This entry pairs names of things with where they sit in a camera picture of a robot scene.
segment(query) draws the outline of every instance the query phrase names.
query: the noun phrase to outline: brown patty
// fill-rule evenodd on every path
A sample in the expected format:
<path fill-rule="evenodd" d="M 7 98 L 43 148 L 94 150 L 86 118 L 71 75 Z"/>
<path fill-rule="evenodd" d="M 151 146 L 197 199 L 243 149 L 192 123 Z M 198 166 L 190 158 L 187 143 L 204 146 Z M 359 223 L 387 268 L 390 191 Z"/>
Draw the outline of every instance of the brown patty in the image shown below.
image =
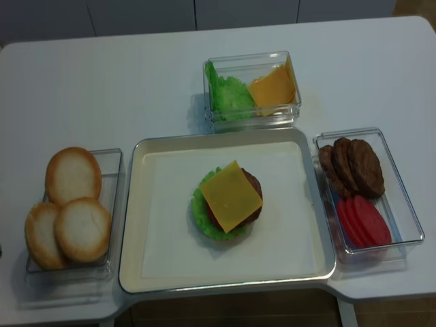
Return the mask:
<path fill-rule="evenodd" d="M 353 196 L 359 193 L 359 188 L 354 181 L 354 177 L 348 162 L 348 146 L 350 142 L 351 141 L 347 138 L 339 138 L 334 142 L 332 163 L 339 178 Z"/>
<path fill-rule="evenodd" d="M 348 148 L 351 171 L 361 193 L 368 198 L 384 194 L 384 179 L 380 161 L 371 145 L 364 140 L 352 140 Z"/>
<path fill-rule="evenodd" d="M 336 170 L 334 170 L 333 163 L 332 163 L 332 152 L 333 152 L 333 146 L 331 145 L 323 146 L 320 149 L 318 156 L 320 158 L 320 164 L 322 170 L 326 173 L 328 182 L 330 183 L 334 191 L 337 193 L 337 195 L 340 196 L 341 198 L 348 198 L 352 195 L 348 191 L 347 187 L 342 183 L 341 179 L 336 173 Z"/>
<path fill-rule="evenodd" d="M 254 189 L 256 190 L 256 192 L 259 194 L 259 196 L 261 197 L 261 199 L 264 199 L 264 197 L 262 196 L 262 188 L 260 187 L 260 183 L 258 181 L 258 179 L 256 177 L 254 177 L 252 174 L 250 174 L 248 171 L 246 171 L 244 168 L 242 168 L 242 171 L 244 172 L 245 177 L 247 177 L 248 181 L 250 182 L 250 184 L 254 187 Z M 207 204 L 207 213 L 209 218 L 211 219 L 211 221 L 213 222 L 213 224 L 220 230 L 223 230 L 223 228 L 221 227 L 221 225 L 219 225 L 219 222 L 217 221 L 217 218 L 215 217 L 215 215 L 213 214 L 210 206 L 208 203 Z M 262 207 L 260 207 L 259 209 L 257 209 L 254 213 L 252 213 L 250 216 L 248 216 L 244 221 L 242 221 L 239 225 L 237 225 L 235 228 L 238 227 L 243 227 L 244 225 L 247 225 L 248 223 L 252 223 L 253 221 L 255 221 L 257 218 L 259 218 L 260 215 L 260 211 L 262 211 Z"/>

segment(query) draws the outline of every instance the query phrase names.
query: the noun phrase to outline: white tray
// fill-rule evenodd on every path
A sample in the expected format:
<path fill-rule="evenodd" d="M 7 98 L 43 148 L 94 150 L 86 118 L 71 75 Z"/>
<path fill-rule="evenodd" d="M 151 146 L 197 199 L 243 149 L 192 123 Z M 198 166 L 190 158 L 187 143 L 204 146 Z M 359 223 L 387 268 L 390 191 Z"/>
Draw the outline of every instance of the white tray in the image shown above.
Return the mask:
<path fill-rule="evenodd" d="M 233 160 L 260 182 L 264 206 L 247 236 L 205 237 L 190 200 Z M 129 293 L 326 279 L 335 267 L 305 135 L 295 129 L 141 141 L 134 150 L 121 253 Z"/>

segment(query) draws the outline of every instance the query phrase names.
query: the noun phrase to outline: yellow cheese slice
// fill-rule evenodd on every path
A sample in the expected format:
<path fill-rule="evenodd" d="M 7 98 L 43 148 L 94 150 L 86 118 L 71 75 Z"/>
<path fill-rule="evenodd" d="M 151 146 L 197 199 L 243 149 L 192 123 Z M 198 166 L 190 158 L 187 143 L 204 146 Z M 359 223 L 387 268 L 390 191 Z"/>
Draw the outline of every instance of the yellow cheese slice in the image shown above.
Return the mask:
<path fill-rule="evenodd" d="M 225 233 L 233 230 L 263 205 L 236 161 L 200 186 Z"/>
<path fill-rule="evenodd" d="M 251 82 L 248 90 L 257 107 L 292 103 L 295 99 L 296 88 L 290 60 L 287 59 L 285 65 L 275 68 L 269 75 Z M 263 108 L 258 116 L 269 116 L 276 111 L 272 108 Z"/>

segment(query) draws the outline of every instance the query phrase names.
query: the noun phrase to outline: wooden floor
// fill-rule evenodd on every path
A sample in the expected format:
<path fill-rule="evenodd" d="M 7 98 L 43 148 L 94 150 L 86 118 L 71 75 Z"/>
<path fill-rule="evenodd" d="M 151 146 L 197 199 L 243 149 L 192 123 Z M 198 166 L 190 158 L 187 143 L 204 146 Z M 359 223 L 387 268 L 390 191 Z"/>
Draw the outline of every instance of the wooden floor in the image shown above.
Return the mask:
<path fill-rule="evenodd" d="M 359 327 L 436 327 L 436 298 L 355 305 Z M 321 290 L 233 294 L 141 302 L 118 327 L 340 327 L 336 298 Z"/>
<path fill-rule="evenodd" d="M 424 17 L 436 30 L 436 0 L 397 0 L 394 16 L 411 15 Z"/>

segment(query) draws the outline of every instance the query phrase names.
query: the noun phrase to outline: green lettuce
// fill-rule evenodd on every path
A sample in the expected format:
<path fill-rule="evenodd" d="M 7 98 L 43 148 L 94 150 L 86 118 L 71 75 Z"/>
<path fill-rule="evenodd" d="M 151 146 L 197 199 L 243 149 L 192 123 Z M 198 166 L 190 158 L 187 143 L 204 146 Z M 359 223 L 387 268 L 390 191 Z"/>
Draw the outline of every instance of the green lettuce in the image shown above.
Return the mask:
<path fill-rule="evenodd" d="M 250 118 L 250 112 L 240 110 L 254 107 L 254 101 L 247 85 L 235 77 L 218 77 L 212 62 L 208 61 L 204 69 L 212 92 L 213 107 L 217 120 L 233 121 Z"/>
<path fill-rule="evenodd" d="M 218 167 L 215 171 L 209 172 L 200 182 L 200 185 L 211 179 L 217 172 L 221 170 Z M 207 203 L 203 193 L 199 187 L 194 191 L 191 199 L 191 207 L 193 218 L 201 231 L 213 240 L 232 240 L 233 238 L 247 233 L 248 226 L 238 227 L 231 230 L 227 234 L 223 230 L 219 230 L 217 226 L 209 219 L 207 213 Z"/>

